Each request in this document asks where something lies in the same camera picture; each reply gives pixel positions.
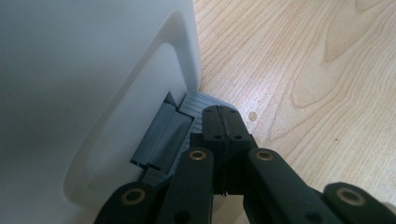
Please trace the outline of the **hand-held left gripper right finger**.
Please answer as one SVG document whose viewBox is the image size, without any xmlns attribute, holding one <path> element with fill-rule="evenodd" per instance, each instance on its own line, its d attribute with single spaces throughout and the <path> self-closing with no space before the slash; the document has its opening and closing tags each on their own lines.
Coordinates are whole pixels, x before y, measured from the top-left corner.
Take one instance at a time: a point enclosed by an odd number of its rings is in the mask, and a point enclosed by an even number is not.
<svg viewBox="0 0 396 224">
<path fill-rule="evenodd" d="M 245 160 L 257 144 L 237 110 L 223 106 L 221 112 L 227 140 L 224 188 L 227 194 L 242 195 L 248 182 Z"/>
</svg>

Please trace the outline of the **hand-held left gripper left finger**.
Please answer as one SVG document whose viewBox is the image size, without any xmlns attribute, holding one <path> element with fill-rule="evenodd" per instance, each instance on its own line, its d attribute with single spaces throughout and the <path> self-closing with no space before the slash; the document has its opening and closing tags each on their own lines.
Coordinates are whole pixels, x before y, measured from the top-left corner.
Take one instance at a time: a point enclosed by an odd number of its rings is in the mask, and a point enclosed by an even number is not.
<svg viewBox="0 0 396 224">
<path fill-rule="evenodd" d="M 208 157 L 208 152 L 213 154 L 213 186 L 214 193 L 226 195 L 226 147 L 227 136 L 221 115 L 222 107 L 212 105 L 203 110 L 201 118 L 201 131 L 191 133 L 190 158 L 202 161 Z"/>
</svg>

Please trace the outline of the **white pedal trash can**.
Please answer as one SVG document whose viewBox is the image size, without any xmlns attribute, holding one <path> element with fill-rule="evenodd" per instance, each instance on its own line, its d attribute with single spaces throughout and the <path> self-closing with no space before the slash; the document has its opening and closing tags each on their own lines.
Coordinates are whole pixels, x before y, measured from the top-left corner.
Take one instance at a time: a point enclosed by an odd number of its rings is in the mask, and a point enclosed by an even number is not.
<svg viewBox="0 0 396 224">
<path fill-rule="evenodd" d="M 0 224 L 92 224 L 202 111 L 192 0 L 0 0 Z"/>
</svg>

